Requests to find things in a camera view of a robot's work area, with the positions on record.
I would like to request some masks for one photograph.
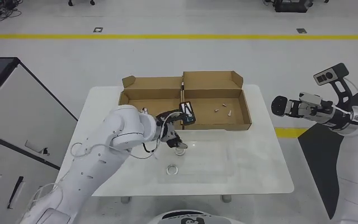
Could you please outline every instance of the open cardboard box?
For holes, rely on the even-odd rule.
[[[123,78],[122,82],[124,90],[118,105],[133,105],[139,111],[147,108],[152,116],[179,109],[182,77],[129,76]],[[180,122],[175,122],[174,126],[176,129],[182,129]]]
[[[183,81],[182,101],[191,102],[196,118],[195,124],[185,129],[247,130],[251,126],[242,90],[243,77],[239,74],[234,71],[184,72]]]

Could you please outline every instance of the wire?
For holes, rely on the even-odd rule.
[[[59,185],[59,183],[63,180],[63,178],[61,178],[58,183],[46,184],[46,185],[42,186],[41,188],[39,188],[39,189],[31,196],[30,202],[27,204],[27,207],[26,207],[26,212],[22,215],[20,221],[22,221],[23,218],[24,218],[24,216],[25,216],[25,214],[26,214],[28,211],[31,210],[30,207],[31,207],[31,204],[32,204],[33,202],[38,202],[38,201],[42,200],[42,199],[45,198],[46,196],[48,196],[48,195],[50,195],[51,193],[53,193],[57,188],[59,188],[59,189],[61,190],[61,200],[60,200],[60,202],[58,203],[58,205],[54,208],[54,210],[57,210],[58,207],[60,206],[60,204],[62,203],[62,200],[63,200],[63,189],[62,189],[62,187]],[[53,188],[53,189],[52,189],[48,194],[46,194],[45,196],[43,196],[43,197],[41,197],[41,198],[35,200],[36,194],[37,194],[40,190],[42,190],[42,189],[44,189],[44,188],[46,188],[47,186],[50,186],[50,185],[55,186],[55,188]],[[47,216],[47,218],[46,218],[41,224],[43,224],[44,222],[46,222],[46,220],[47,220],[48,218],[50,218],[50,216],[51,216],[52,214],[53,214],[53,213],[51,213],[49,216]]]
[[[147,148],[146,148],[146,146],[145,146],[145,143],[144,143],[144,142],[143,142],[142,144],[143,144],[143,148],[144,148],[145,152],[147,152],[147,153],[151,153],[151,152],[153,152],[153,150],[152,150],[152,151],[148,151],[148,150],[147,150]]]
[[[21,11],[19,11],[16,7],[22,2],[23,0],[0,1],[0,21],[5,20],[6,18],[13,18],[21,15]]]
[[[356,91],[358,92],[358,88],[357,88],[357,86],[352,82],[352,81],[350,81],[348,78],[346,78],[346,77],[344,77],[344,79],[347,81],[347,82],[349,82],[350,84],[352,84],[352,86],[356,89]]]
[[[165,123],[167,122],[168,118],[169,118],[170,116],[174,115],[174,114],[181,114],[181,113],[182,113],[182,112],[179,112],[179,111],[172,112],[172,113],[170,113],[170,114],[165,118],[165,120],[164,120],[164,122],[163,122],[163,124],[162,124],[162,127],[161,127],[161,133],[160,133],[159,137],[156,139],[156,141],[157,141],[156,147],[155,147],[153,150],[150,150],[151,153],[150,153],[150,155],[147,156],[147,157],[134,156],[134,155],[132,155],[132,154],[131,154],[129,151],[127,151],[127,150],[118,150],[117,148],[112,147],[112,146],[108,146],[108,145],[106,145],[106,144],[94,144],[94,145],[91,146],[90,148],[86,148],[84,154],[82,154],[82,155],[75,155],[75,154],[72,152],[72,149],[73,149],[73,147],[74,147],[75,145],[77,145],[77,144],[81,144],[81,145],[82,145],[81,142],[76,142],[75,144],[73,144],[73,145],[71,146],[71,148],[70,148],[70,154],[71,154],[74,158],[80,158],[80,157],[84,157],[84,156],[87,156],[88,154],[90,154],[90,153],[92,152],[92,150],[93,150],[95,147],[97,147],[97,146],[105,146],[105,147],[107,147],[107,148],[109,148],[109,149],[111,149],[111,150],[115,150],[115,151],[119,151],[119,152],[128,152],[128,153],[130,153],[129,156],[131,156],[131,157],[133,157],[133,158],[137,158],[137,159],[139,159],[139,160],[146,160],[146,159],[148,159],[148,158],[150,158],[150,157],[152,157],[152,156],[154,155],[154,153],[155,153],[156,150],[158,149],[159,145],[161,144],[161,139],[163,138],[163,134],[164,134],[164,125],[165,125]]]

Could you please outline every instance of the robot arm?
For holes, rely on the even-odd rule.
[[[351,106],[352,92],[343,79],[348,74],[346,66],[340,63],[313,76],[319,86],[327,83],[332,85],[338,95],[337,105],[324,101],[320,96],[301,92],[299,100],[276,97],[271,104],[272,113],[312,120],[343,135],[354,132],[358,128],[358,107]]]
[[[73,223],[84,202],[117,172],[135,146],[166,141],[170,147],[187,147],[175,132],[173,122],[195,122],[190,102],[156,118],[145,111],[140,113],[131,105],[113,110],[76,151],[65,177],[24,214],[21,224]]]

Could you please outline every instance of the cabinet door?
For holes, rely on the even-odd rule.
[[[0,144],[0,219],[14,224],[41,187],[56,181],[58,170]],[[37,197],[51,191],[45,188]]]
[[[77,121],[22,65],[0,87],[0,138],[61,166]]]

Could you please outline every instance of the box lid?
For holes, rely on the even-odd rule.
[[[122,79],[124,89],[181,89],[182,77],[134,77]]]
[[[197,89],[241,89],[242,76],[235,71],[184,72],[184,88]]]

